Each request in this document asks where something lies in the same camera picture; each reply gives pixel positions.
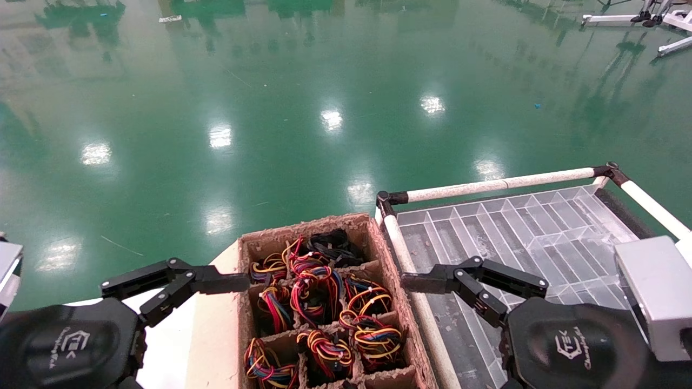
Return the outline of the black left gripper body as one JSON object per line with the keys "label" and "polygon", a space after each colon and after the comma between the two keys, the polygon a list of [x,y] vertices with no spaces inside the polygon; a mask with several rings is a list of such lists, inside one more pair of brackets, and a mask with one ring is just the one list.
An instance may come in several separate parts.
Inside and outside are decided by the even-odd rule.
{"label": "black left gripper body", "polygon": [[119,300],[8,313],[2,388],[139,388],[147,349],[138,313]]}

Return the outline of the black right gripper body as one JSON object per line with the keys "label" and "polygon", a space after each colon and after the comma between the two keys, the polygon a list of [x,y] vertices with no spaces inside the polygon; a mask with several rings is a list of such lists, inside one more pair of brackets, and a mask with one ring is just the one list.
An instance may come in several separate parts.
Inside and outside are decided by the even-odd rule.
{"label": "black right gripper body", "polygon": [[508,377],[525,388],[634,388],[650,350],[627,310],[530,298],[500,341]]}

